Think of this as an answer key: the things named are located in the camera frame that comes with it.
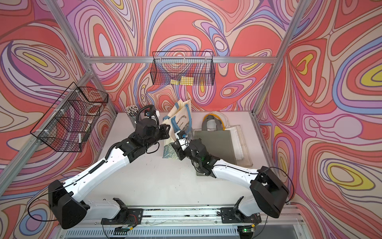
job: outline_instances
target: metal rail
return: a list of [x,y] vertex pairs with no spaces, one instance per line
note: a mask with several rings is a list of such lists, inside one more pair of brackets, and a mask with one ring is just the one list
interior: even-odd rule
[[275,163],[274,163],[274,161],[272,159],[272,155],[269,154],[268,145],[266,144],[264,136],[261,133],[259,122],[257,121],[256,116],[250,114],[250,117],[251,117],[251,121],[252,121],[253,127],[255,128],[257,137],[259,138],[259,142],[260,142],[261,148],[263,150],[263,154],[265,156],[265,160],[267,161],[267,164],[268,164],[269,167],[274,167]]
[[[90,80],[92,73],[87,71],[77,82],[78,86],[84,86]],[[63,106],[63,104],[68,100],[70,94],[66,94],[66,96],[61,100],[58,104],[57,108]],[[47,126],[47,124],[54,117],[55,112],[51,113],[49,118],[47,118],[44,123],[39,127],[39,129],[43,129]],[[6,191],[8,186],[13,182],[15,177],[19,174],[21,169],[25,166],[25,164],[29,161],[32,155],[35,153],[37,148],[41,145],[41,140],[37,139],[33,135],[30,136],[30,139],[25,143],[25,145],[20,149],[17,155],[12,159],[12,161],[5,166],[4,170],[0,174],[0,196]]]
[[277,76],[277,70],[281,66],[281,63],[283,62],[283,58],[285,53],[287,52],[287,48],[290,42],[292,41],[293,36],[297,30],[297,27],[300,24],[301,19],[305,13],[305,10],[309,6],[310,2],[311,0],[300,0],[300,2],[298,3],[296,11],[293,14],[292,20],[290,21],[288,29],[285,33],[285,36],[283,40],[281,41],[279,50],[276,55],[277,60],[274,63],[274,65],[271,67],[271,69],[269,70],[268,77],[265,80],[264,86],[260,90],[259,96],[257,97],[256,102],[252,108],[253,113],[255,113],[258,110],[260,106],[260,102],[262,102],[264,97],[267,95],[270,85],[272,84],[274,78]]
[[[205,57],[182,57],[182,59],[195,59]],[[275,63],[276,57],[214,57],[214,63]],[[88,63],[152,63],[153,57],[90,57]]]
[[[63,31],[63,34],[65,38],[69,41],[70,45],[73,47],[74,52],[76,53],[78,59],[83,64],[84,68],[86,70],[90,70],[91,73],[93,73],[93,83],[96,86],[97,89],[106,92],[103,84],[99,80],[97,74],[95,74],[91,64],[89,64],[85,58],[85,53],[81,48],[81,45],[79,44],[78,39],[76,38],[68,20],[66,19],[64,13],[62,12],[60,6],[58,5],[56,0],[45,0],[47,6],[50,9],[50,12],[56,19],[58,25],[61,27],[61,30]],[[114,105],[109,101],[108,102],[109,109],[113,115],[117,115],[117,112],[115,111]]]
[[[233,207],[233,205],[211,205],[211,206],[129,206],[129,208],[143,208],[142,222],[135,227],[130,233],[121,235],[114,235],[113,231],[120,225],[104,226],[105,233],[109,237],[144,237],[153,236],[159,237],[161,235],[171,236],[219,236],[219,228],[226,229],[225,235],[228,233],[236,233],[237,226],[247,225],[250,223],[232,223],[223,224],[221,217],[216,215],[221,207]],[[260,213],[262,223],[264,225],[267,215]],[[301,211],[294,205],[285,205],[279,218],[268,218],[267,225],[293,225],[298,234],[299,239],[309,239],[309,235],[303,232],[306,226]],[[197,231],[196,228],[204,228],[207,231]],[[172,229],[188,229],[188,231],[176,231]],[[76,227],[64,230],[59,228],[57,234],[53,236],[54,239],[63,238],[105,238],[105,233],[101,226],[101,220],[82,221]]]

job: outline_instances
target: ventilation grille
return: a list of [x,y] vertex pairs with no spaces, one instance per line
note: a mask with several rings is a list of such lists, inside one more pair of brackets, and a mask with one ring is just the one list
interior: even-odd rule
[[[136,227],[128,232],[105,228],[109,237],[239,236],[237,226],[163,226]],[[102,228],[71,228],[65,238],[105,238]]]

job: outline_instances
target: wire basket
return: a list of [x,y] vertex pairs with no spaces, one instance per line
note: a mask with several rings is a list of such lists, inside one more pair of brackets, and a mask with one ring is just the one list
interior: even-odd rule
[[212,51],[157,51],[152,55],[153,85],[214,85]]
[[55,109],[48,124],[38,130],[38,134],[32,133],[37,122],[31,134],[54,151],[82,152],[107,103],[107,93],[92,87],[76,86],[68,100]]

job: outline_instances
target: black cable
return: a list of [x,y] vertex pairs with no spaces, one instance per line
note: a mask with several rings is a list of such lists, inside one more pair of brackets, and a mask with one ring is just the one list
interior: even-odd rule
[[157,148],[155,151],[153,151],[153,152],[147,152],[147,150],[148,150],[149,148],[146,148],[146,153],[147,153],[147,154],[151,154],[151,153],[155,153],[156,151],[158,151],[159,146],[160,146],[160,143],[159,143],[159,142],[156,142],[156,143],[153,144],[153,145],[156,145],[156,144],[158,144],[158,148]]
[[[150,115],[149,115],[149,116],[151,117],[151,114],[155,111],[155,106],[154,106],[153,104],[149,104],[149,105],[147,105],[147,106],[144,106],[143,108],[141,108],[141,109],[138,111],[138,114],[137,114],[137,116],[136,116],[136,118],[135,118],[136,123],[138,123],[138,121],[139,121],[139,116],[140,116],[140,114],[142,113],[142,111],[144,111],[144,110],[147,109],[147,108],[151,108],[151,110],[150,110]],[[158,119],[156,113],[154,113],[154,117],[155,117],[155,119],[156,119],[156,121],[157,121],[157,125],[159,125],[159,119]]]
[[262,233],[262,231],[264,231],[264,228],[265,228],[265,225],[267,224],[267,221],[268,221],[268,215],[267,215],[267,219],[265,220],[265,224],[264,224],[263,228],[261,229],[261,231],[256,236],[253,236],[251,239],[257,237],[258,235],[260,235]]
[[105,155],[105,160],[107,161],[107,159],[109,158],[110,156],[110,153],[112,152],[112,150],[115,148],[115,146],[118,144],[119,142],[117,143],[114,143],[112,146],[110,146],[109,150],[107,151],[106,155]]
[[216,212],[216,214],[218,215],[218,216],[226,216],[226,217],[228,217],[228,218],[230,218],[230,219],[232,219],[232,220],[238,220],[237,218],[233,218],[233,217],[231,217],[231,216],[228,216],[227,214],[224,214],[224,213],[221,213],[221,212],[219,212],[219,211],[217,211]]
[[244,170],[240,170],[240,169],[237,169],[237,168],[235,168],[235,167],[231,167],[231,166],[229,166],[229,165],[220,165],[220,164],[218,164],[218,165],[214,165],[211,169],[213,169],[215,166],[224,166],[224,167],[230,167],[230,168],[233,168],[233,169],[236,169],[236,170],[239,170],[239,171],[241,171],[241,172],[245,172],[245,173],[247,173],[247,174],[254,174],[254,173],[252,173],[252,172],[247,172],[247,171],[244,171]]
[[194,164],[194,161],[191,159],[191,164],[192,164],[192,166],[194,166],[194,168],[195,168],[195,171],[196,172],[198,172],[198,173],[201,173],[202,174],[202,172],[201,171],[199,171],[198,169],[197,169],[197,167],[195,167],[195,164]]
[[284,170],[282,170],[281,168],[279,168],[279,167],[269,167],[268,169],[270,169],[270,168],[274,168],[274,169],[278,169],[278,170],[283,171],[283,173],[285,173],[285,175],[286,175],[286,176],[288,177],[288,179],[290,180],[290,182],[291,182],[291,184],[292,184],[292,187],[293,187],[293,193],[292,193],[290,199],[289,199],[288,201],[286,201],[285,203],[290,202],[290,200],[292,200],[292,198],[293,198],[294,195],[295,195],[295,186],[294,186],[294,184],[293,184],[292,179],[290,179],[289,175],[288,175]]
[[[237,169],[237,168],[235,168],[235,167],[231,167],[231,166],[229,166],[229,165],[214,165],[214,166],[212,167],[212,169],[213,169],[215,166],[225,166],[225,167],[230,167],[230,168],[239,170],[239,171],[241,171],[241,172],[245,172],[245,173],[248,173],[248,174],[254,174],[254,173],[246,172],[246,171],[244,171],[244,170]],[[290,202],[290,200],[292,200],[292,198],[293,198],[293,196],[294,196],[294,194],[295,194],[295,186],[294,186],[294,184],[293,184],[292,179],[290,179],[289,175],[288,175],[284,170],[282,170],[281,168],[278,168],[278,167],[269,167],[269,168],[267,168],[266,170],[264,170],[263,172],[266,172],[268,169],[271,169],[271,168],[275,168],[275,169],[279,169],[279,170],[283,171],[283,173],[285,173],[285,175],[286,175],[286,176],[288,177],[288,179],[290,180],[290,182],[291,182],[291,184],[292,184],[292,187],[293,187],[293,193],[292,193],[290,199],[289,199],[288,201],[286,201],[285,203]]]
[[105,229],[104,229],[104,224],[101,222],[101,224],[102,224],[102,230],[104,231],[104,234],[105,234],[105,236],[107,237],[107,239],[110,239],[110,237],[106,234],[106,232],[105,232]]
[[27,207],[28,215],[29,215],[32,219],[34,219],[34,220],[36,220],[36,221],[42,221],[42,222],[46,222],[46,221],[57,221],[57,219],[54,219],[54,220],[40,220],[40,219],[34,218],[34,217],[31,215],[31,212],[30,212],[31,205],[32,205],[37,199],[39,199],[39,198],[41,198],[41,197],[43,197],[43,196],[45,196],[45,195],[48,195],[48,194],[50,194],[50,193],[52,193],[52,192],[56,192],[56,191],[59,191],[59,190],[61,190],[61,189],[66,188],[66,187],[69,187],[70,185],[72,185],[72,184],[76,183],[77,181],[81,180],[83,177],[85,177],[85,176],[88,175],[88,174],[89,174],[89,173],[83,175],[81,178],[77,179],[75,182],[72,182],[72,183],[69,184],[69,185],[66,185],[65,187],[62,187],[62,188],[60,188],[60,189],[53,190],[53,191],[51,191],[51,192],[47,192],[47,193],[45,193],[45,194],[43,194],[43,195],[41,195],[41,196],[35,198],[35,199],[28,205],[28,207]]

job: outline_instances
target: psychedelic patterned wall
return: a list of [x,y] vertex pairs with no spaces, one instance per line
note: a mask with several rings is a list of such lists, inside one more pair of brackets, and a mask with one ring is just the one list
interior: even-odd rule
[[150,64],[93,64],[116,111],[131,104],[154,104],[160,111],[169,111],[179,100],[192,99],[193,110],[251,110],[270,64],[229,63],[228,72],[215,75],[213,86],[152,85]]
[[[44,0],[0,1],[0,23],[2,170],[29,139],[33,125],[84,70]],[[56,153],[46,145],[38,148],[0,197],[0,239],[49,236],[57,222],[32,220],[26,205],[46,192],[53,180],[64,180],[93,163],[111,119],[107,108],[81,153]],[[36,218],[54,217],[47,197],[36,201],[31,211]]]
[[91,56],[150,56],[155,50],[276,55],[297,5],[292,0],[60,1]]
[[1,170],[43,113],[83,75],[72,48],[46,10],[40,0],[0,3]]
[[[157,50],[211,50],[215,56],[275,56],[296,1],[69,1],[62,10],[90,56],[151,56]],[[269,64],[217,64],[216,85],[152,86],[150,64],[93,66],[115,108],[178,99],[194,110],[251,110]]]
[[382,238],[381,59],[381,1],[315,0],[256,112],[313,238]]

